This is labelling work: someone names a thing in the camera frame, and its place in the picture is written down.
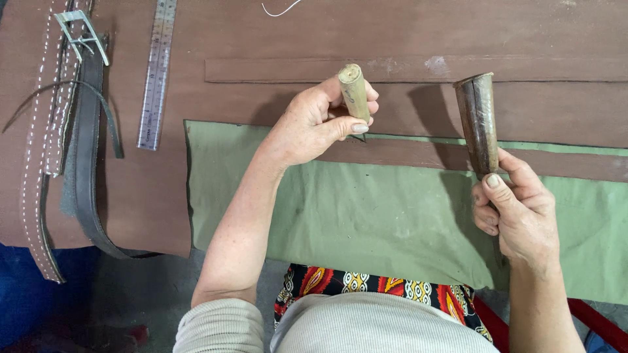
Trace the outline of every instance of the blue object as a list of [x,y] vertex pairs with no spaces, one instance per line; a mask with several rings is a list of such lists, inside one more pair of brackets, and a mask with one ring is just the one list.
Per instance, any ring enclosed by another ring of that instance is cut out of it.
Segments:
[[100,250],[52,251],[66,283],[45,280],[26,247],[0,244],[0,349],[30,332],[50,315],[90,299]]
[[589,331],[587,339],[585,339],[585,349],[587,353],[618,353],[616,349],[593,331]]

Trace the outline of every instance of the belt buckle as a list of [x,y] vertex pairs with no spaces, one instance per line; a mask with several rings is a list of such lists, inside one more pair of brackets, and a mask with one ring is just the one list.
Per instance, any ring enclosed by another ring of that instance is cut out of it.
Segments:
[[[103,63],[105,64],[105,66],[109,66],[109,59],[107,58],[107,53],[105,53],[104,46],[102,45],[100,38],[96,35],[96,32],[94,31],[94,25],[92,24],[92,21],[89,19],[89,17],[87,17],[87,15],[83,12],[83,10],[76,10],[76,11],[70,11],[70,12],[64,12],[64,13],[55,13],[55,18],[59,22],[59,25],[61,26],[61,30],[65,33],[65,36],[68,38],[68,41],[72,45],[72,48],[74,49],[74,52],[77,54],[78,60],[81,63],[83,62],[83,58],[80,56],[80,50],[79,48],[77,48],[77,44],[82,45],[83,47],[88,49],[92,54],[94,54],[94,50],[91,49],[91,47],[87,45],[87,42],[94,41],[96,42],[96,46],[98,46],[98,50],[100,51],[100,54],[102,55]],[[84,38],[83,36],[76,39],[72,38],[72,35],[70,34],[70,29],[68,28],[68,24],[67,24],[68,22],[71,22],[71,21],[83,21],[85,25],[87,26],[87,30],[90,36],[86,38]]]

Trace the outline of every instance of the person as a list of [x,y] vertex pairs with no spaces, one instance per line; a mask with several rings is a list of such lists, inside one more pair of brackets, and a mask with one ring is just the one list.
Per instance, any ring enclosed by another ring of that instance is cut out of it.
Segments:
[[[373,114],[378,93],[365,87]],[[209,244],[175,353],[264,351],[254,304],[277,187],[290,166],[368,131],[373,118],[366,124],[339,116],[341,105],[332,77],[299,93],[260,144]],[[473,216],[477,227],[499,235],[510,262],[511,351],[584,352],[567,306],[554,197],[528,164],[503,149],[499,165],[510,180],[489,174],[476,184]],[[275,304],[271,352],[497,352],[467,286],[338,273],[290,266]]]

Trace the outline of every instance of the right hand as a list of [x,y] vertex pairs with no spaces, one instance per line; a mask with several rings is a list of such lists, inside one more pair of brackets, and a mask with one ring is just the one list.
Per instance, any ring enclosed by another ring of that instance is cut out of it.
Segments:
[[[512,265],[523,262],[538,271],[559,261],[556,201],[530,166],[499,149],[499,166],[510,181],[489,174],[472,189],[474,222],[499,237],[502,253]],[[488,206],[489,201],[499,210]]]

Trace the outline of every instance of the patterned skirt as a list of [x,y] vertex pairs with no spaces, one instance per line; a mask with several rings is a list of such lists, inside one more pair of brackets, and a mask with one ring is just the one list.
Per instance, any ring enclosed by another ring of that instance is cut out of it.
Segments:
[[451,315],[493,342],[489,331],[475,313],[474,291],[467,285],[436,285],[299,264],[291,264],[284,276],[283,288],[274,305],[274,326],[277,328],[288,307],[305,295],[336,295],[355,291],[387,293],[418,300]]

